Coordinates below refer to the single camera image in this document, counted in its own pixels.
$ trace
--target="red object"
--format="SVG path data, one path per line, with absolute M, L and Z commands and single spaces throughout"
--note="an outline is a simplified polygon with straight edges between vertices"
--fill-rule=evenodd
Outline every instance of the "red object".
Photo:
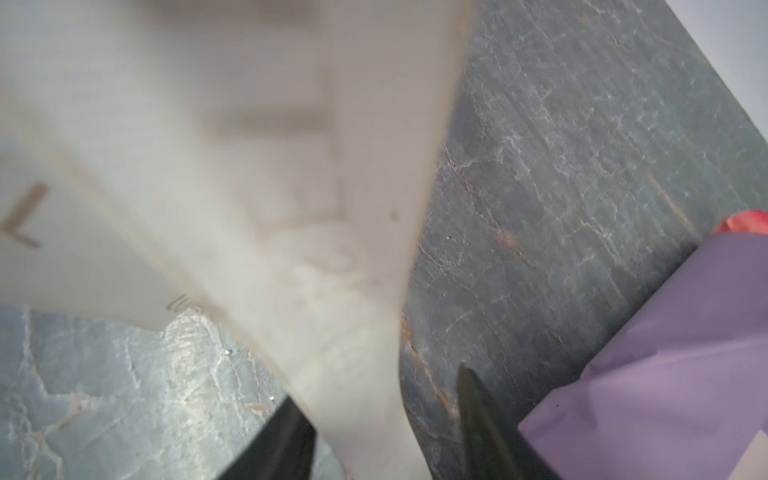
M 722 232 L 751 232 L 768 235 L 768 212 L 747 210 L 746 212 L 732 215 L 720 221 L 712 229 L 712 234 Z

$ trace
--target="gray marble countertop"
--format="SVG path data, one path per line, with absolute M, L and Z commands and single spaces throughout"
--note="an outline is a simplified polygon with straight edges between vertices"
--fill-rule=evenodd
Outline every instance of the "gray marble countertop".
M 480 0 L 403 323 L 409 418 L 461 478 L 455 376 L 511 424 L 722 217 L 768 209 L 768 147 L 663 0 Z M 283 395 L 200 314 L 163 334 L 0 308 L 10 478 L 214 478 Z M 345 478 L 327 445 L 315 478 Z

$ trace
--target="marble surface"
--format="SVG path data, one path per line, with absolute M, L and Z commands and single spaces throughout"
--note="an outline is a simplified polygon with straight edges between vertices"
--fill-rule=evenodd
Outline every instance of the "marble surface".
M 285 396 L 188 310 L 162 333 L 0 306 L 0 477 L 215 479 Z M 319 442 L 315 480 L 346 478 Z
M 662 0 L 479 0 L 403 323 L 402 391 L 461 478 L 472 367 L 515 424 L 721 218 L 768 209 L 768 147 Z M 283 391 L 200 314 L 150 333 L 0 307 L 9 478 L 214 478 Z M 320 444 L 315 478 L 345 478 Z
M 455 377 L 519 422 L 722 217 L 768 147 L 662 0 L 481 0 L 405 308 L 402 389 L 460 478 Z

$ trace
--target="purple paper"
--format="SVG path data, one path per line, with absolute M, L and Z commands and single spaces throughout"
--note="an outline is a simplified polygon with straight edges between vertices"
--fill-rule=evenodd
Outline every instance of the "purple paper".
M 519 429 L 563 480 L 729 480 L 768 430 L 768 236 L 710 237 Z

